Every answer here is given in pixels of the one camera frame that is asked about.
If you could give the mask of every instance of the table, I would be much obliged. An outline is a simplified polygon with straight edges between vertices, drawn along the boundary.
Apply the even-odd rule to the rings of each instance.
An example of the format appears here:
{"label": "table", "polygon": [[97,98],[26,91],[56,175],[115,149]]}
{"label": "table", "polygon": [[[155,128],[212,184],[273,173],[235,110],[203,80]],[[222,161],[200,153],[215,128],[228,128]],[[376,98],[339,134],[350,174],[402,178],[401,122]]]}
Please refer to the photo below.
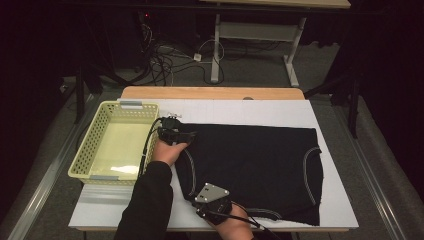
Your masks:
{"label": "table", "polygon": [[[204,2],[215,2],[235,4],[258,4],[271,6],[291,6],[303,8],[350,8],[347,0],[201,0]],[[239,39],[260,39],[270,41],[291,42],[290,53],[284,55],[284,66],[292,87],[299,87],[299,82],[293,68],[293,59],[297,46],[302,36],[306,17],[299,20],[298,25],[279,26],[273,24],[255,24],[239,22],[222,22],[220,14],[216,14],[215,20],[215,39],[214,39],[214,57],[212,61],[211,82],[219,81],[219,39],[220,38],[239,38]]]}
{"label": "table", "polygon": [[[298,89],[284,88],[220,88],[220,87],[127,87],[122,98],[157,102],[160,115],[169,111],[182,115],[182,122],[234,123],[317,129],[324,169],[321,226],[258,220],[272,231],[347,231],[358,227],[340,176],[334,166],[313,109]],[[175,168],[171,186],[174,202],[169,231],[212,231],[185,201]],[[131,186],[86,184],[75,207],[69,227],[83,231],[115,230],[122,211],[129,203]]]}

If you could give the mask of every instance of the black long sleeve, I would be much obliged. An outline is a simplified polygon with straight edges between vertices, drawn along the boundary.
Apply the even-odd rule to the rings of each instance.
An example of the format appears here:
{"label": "black long sleeve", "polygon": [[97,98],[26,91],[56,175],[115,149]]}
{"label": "black long sleeve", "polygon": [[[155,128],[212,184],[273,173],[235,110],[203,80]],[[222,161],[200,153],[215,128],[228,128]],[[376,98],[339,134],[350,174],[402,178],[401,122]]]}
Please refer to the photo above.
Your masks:
{"label": "black long sleeve", "polygon": [[136,181],[131,201],[122,213],[115,240],[162,240],[171,214],[172,172],[164,162],[147,165]]}

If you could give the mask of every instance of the white tabletop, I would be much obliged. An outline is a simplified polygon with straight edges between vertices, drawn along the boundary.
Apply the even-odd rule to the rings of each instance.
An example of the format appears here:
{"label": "white tabletop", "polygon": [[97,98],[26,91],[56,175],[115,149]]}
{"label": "white tabletop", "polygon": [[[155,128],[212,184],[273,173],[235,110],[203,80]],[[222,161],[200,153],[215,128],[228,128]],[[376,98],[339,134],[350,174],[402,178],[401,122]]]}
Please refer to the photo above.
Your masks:
{"label": "white tabletop", "polygon": [[[346,231],[358,227],[340,176],[331,158],[312,106],[307,100],[143,100],[159,104],[160,115],[181,115],[183,123],[242,124],[315,128],[324,170],[320,226],[290,221],[259,219],[273,231]],[[169,230],[204,231],[210,226],[195,214],[182,195],[175,168],[171,186],[174,201]],[[80,230],[116,229],[131,198],[132,187],[86,184],[75,207],[69,227]]]}

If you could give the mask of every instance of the yellow plastic basket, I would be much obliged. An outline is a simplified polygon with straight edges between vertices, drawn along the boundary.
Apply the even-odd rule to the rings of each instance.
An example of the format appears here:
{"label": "yellow plastic basket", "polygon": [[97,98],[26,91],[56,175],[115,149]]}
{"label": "yellow plastic basket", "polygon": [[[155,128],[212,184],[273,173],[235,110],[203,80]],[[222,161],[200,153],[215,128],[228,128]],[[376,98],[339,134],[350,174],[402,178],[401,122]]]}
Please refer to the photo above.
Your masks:
{"label": "yellow plastic basket", "polygon": [[[68,175],[86,184],[134,185],[147,135],[158,115],[157,104],[127,109],[118,101],[102,102]],[[145,166],[156,139],[155,131],[148,143]]]}

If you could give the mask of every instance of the gray floor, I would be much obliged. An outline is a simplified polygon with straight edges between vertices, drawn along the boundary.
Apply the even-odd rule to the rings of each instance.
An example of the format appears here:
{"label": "gray floor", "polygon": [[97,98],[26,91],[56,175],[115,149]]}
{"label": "gray floor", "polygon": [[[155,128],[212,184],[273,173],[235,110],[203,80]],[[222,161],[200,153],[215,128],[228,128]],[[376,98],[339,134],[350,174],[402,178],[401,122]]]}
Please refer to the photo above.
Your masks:
{"label": "gray floor", "polygon": [[[237,61],[224,58],[221,66],[225,80],[220,86],[289,87],[281,62],[281,50],[287,50],[287,45],[282,44],[272,51],[249,54]],[[337,50],[337,46],[319,49],[314,44],[298,49],[294,66],[300,89],[311,89],[323,81]],[[228,50],[226,55],[231,56],[231,51]],[[174,63],[179,61],[183,62],[182,59],[175,59]],[[206,76],[209,76],[209,65],[204,64],[203,67],[206,69]],[[134,75],[131,71],[120,71],[119,74],[127,78]],[[173,85],[207,86],[199,68],[174,74]],[[96,96],[98,101],[116,99],[122,91],[107,80],[104,86],[104,93]],[[396,163],[384,137],[375,126],[366,103],[360,100],[357,140],[352,139],[346,131],[344,107],[331,106],[329,97],[325,95],[313,97],[311,103],[360,227],[345,233],[299,233],[294,234],[294,238],[424,239],[423,203]],[[72,96],[51,123],[26,184],[1,224],[0,239],[8,238],[50,164],[61,153],[62,145],[75,128],[75,115],[75,97]],[[72,148],[69,156],[74,154],[75,150]],[[30,228],[27,239],[83,239],[82,232],[67,226],[81,190],[79,181],[67,175],[71,161],[72,157],[66,159],[66,164]],[[87,239],[90,240],[112,238],[113,232],[87,234]],[[192,234],[191,239],[219,238],[214,234]]]}

